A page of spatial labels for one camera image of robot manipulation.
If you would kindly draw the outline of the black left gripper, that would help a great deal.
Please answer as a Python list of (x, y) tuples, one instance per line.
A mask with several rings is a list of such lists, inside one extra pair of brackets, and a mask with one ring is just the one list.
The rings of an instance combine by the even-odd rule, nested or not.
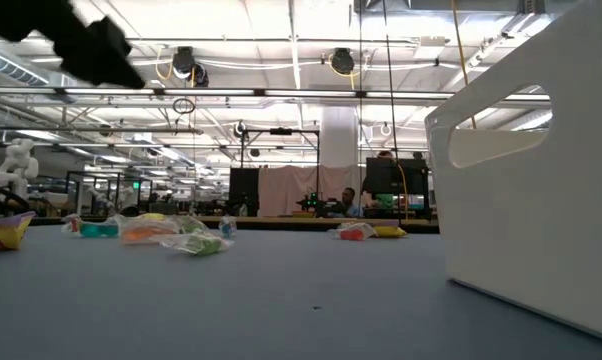
[(129, 63), (132, 47), (108, 16), (85, 25), (70, 0), (0, 0), (0, 36), (20, 42), (37, 31), (54, 43), (60, 67), (94, 86), (142, 89), (145, 80)]

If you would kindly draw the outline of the red Jolly Rancher candy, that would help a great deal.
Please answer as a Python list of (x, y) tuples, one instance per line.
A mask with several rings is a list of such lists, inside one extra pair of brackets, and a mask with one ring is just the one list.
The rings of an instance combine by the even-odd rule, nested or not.
[(141, 245), (151, 243), (151, 238), (158, 235), (175, 235), (180, 226), (167, 218), (130, 218), (117, 220), (118, 235), (124, 245)]
[(330, 233), (334, 238), (348, 241), (365, 241), (377, 235), (375, 229), (367, 223), (342, 223)]

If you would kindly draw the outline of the blue Jolly Rancher candy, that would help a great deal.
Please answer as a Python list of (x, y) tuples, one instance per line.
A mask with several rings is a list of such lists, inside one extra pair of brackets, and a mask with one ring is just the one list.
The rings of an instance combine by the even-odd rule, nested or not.
[(219, 221), (218, 228), (225, 239), (234, 238), (237, 231), (236, 218), (233, 216), (223, 216)]
[(72, 214), (64, 217), (62, 222), (63, 232), (86, 238), (117, 237), (119, 233), (118, 224), (112, 219), (95, 223), (85, 221), (77, 214)]

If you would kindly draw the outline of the green Jolly Rancher candy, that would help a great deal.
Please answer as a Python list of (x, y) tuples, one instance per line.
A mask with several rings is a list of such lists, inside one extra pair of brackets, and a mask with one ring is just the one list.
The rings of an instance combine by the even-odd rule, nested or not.
[(206, 231), (196, 231), (189, 234), (154, 235), (149, 240), (163, 247), (186, 252), (194, 256), (217, 254), (228, 250), (234, 245), (233, 241)]
[(208, 229), (203, 222), (191, 215), (174, 215), (171, 220), (179, 226), (180, 234), (190, 234), (197, 230)]

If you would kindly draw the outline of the black monitor back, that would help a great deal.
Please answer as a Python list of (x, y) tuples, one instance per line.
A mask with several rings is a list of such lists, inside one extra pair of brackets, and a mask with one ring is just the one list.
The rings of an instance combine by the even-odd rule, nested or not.
[(419, 159), (367, 158), (363, 190), (372, 194), (426, 195), (428, 167)]
[(228, 206), (240, 217), (256, 217), (259, 210), (259, 169), (231, 168)]

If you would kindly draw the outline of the pink curtain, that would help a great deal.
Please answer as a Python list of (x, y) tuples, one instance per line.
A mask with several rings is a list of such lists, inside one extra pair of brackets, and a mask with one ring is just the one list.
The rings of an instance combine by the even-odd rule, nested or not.
[(361, 177), (357, 166), (260, 168), (258, 215), (291, 215), (300, 210), (298, 201), (311, 192), (318, 192), (321, 199), (340, 200), (345, 188), (360, 189)]

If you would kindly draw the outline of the black robot with green lights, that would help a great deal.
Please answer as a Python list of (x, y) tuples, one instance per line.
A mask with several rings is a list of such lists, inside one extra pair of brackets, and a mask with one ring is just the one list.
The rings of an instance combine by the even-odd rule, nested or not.
[(297, 201), (303, 211), (312, 212), (315, 218), (337, 218), (343, 217), (346, 206), (336, 198), (321, 200), (316, 192), (305, 195)]

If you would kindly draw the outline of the white plastic bin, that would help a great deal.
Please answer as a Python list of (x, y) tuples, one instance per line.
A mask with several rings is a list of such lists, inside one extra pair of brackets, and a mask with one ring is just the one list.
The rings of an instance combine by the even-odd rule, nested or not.
[[(463, 130), (530, 85), (544, 132)], [(602, 0), (581, 0), (425, 121), (448, 276), (602, 338)]]

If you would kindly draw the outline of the black aluminium table frame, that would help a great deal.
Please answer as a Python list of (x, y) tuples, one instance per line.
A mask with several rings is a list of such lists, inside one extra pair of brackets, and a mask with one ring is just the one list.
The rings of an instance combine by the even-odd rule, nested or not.
[(424, 219), (349, 219), (349, 218), (294, 218), (294, 217), (236, 217), (239, 229), (273, 231), (327, 231), (341, 223), (367, 223), (372, 226), (399, 225), (409, 234), (439, 234), (436, 222)]

